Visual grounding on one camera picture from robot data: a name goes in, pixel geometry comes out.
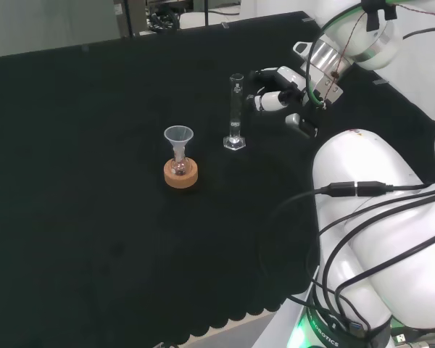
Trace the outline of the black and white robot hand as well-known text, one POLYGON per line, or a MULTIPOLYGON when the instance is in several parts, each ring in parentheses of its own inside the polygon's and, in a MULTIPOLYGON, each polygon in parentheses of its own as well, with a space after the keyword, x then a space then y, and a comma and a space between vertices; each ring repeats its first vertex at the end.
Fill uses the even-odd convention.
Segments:
POLYGON ((329 43, 299 41, 293 53, 303 59, 298 70, 287 66, 255 70, 250 78, 262 88, 251 97, 252 107, 260 113, 278 112, 291 104, 302 107, 300 113, 286 117, 286 124, 308 138, 318 133, 321 112, 343 94, 339 81, 351 63, 329 43))

